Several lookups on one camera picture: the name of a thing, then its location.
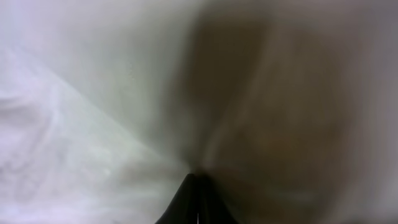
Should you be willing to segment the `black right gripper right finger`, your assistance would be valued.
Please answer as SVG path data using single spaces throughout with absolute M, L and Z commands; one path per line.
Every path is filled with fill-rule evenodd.
M 199 175 L 199 224 L 238 224 L 207 175 Z

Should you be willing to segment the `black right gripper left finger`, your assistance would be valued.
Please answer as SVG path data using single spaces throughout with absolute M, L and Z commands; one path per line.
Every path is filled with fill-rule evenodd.
M 195 174 L 188 174 L 169 206 L 155 224 L 197 224 L 198 185 Z

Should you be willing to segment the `beige khaki shorts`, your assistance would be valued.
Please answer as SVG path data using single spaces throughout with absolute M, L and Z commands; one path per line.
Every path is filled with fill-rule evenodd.
M 1 2 L 2 223 L 156 223 L 188 174 L 396 223 L 397 2 Z

